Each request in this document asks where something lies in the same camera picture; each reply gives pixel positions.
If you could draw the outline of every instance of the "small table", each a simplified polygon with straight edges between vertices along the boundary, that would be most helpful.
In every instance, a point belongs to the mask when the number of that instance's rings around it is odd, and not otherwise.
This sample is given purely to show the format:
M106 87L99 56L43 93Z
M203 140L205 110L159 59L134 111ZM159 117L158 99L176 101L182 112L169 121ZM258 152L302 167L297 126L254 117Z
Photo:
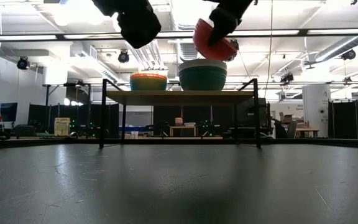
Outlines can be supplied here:
M299 131L301 133L301 138L305 138L306 132L313 132L313 137L318 137L318 132L320 131L317 128L296 128L296 131Z
M174 129L194 129L194 137L197 136L196 126L171 126L170 130L169 130L169 132L170 132L169 136L170 137L173 137L173 130Z

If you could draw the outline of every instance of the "computer monitor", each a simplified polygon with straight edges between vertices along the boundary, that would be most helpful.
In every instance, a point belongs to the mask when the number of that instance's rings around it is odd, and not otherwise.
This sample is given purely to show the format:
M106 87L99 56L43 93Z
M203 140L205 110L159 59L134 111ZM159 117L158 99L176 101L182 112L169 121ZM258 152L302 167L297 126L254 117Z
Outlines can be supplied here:
M17 103L0 103L0 112L4 122L15 122Z

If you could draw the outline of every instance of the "red bowl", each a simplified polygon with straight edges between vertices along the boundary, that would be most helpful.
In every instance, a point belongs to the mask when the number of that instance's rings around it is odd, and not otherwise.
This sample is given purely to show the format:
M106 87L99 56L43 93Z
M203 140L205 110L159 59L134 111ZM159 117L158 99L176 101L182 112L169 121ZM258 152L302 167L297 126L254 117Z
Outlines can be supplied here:
M193 35L193 42L198 52L206 59L227 60L237 50L227 39L223 38L212 47L208 46L208 40L212 33L212 27L202 19L198 20Z

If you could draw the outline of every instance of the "concrete floor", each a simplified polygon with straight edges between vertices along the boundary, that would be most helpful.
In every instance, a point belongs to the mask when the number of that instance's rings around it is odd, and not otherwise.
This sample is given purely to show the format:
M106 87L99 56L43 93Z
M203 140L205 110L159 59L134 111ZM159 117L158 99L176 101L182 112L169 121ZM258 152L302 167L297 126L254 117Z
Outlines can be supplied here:
M358 224L358 149L1 149L2 223Z

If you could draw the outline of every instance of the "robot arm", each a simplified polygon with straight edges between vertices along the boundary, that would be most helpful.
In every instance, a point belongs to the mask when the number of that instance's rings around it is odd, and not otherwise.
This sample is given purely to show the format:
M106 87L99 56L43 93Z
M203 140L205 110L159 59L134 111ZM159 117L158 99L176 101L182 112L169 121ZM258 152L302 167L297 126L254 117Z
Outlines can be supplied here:
M219 3L209 18L214 29L208 44L214 45L233 32L253 0L203 0ZM138 49L148 44L161 31L161 24L148 0L93 0L105 16L118 13L123 38Z

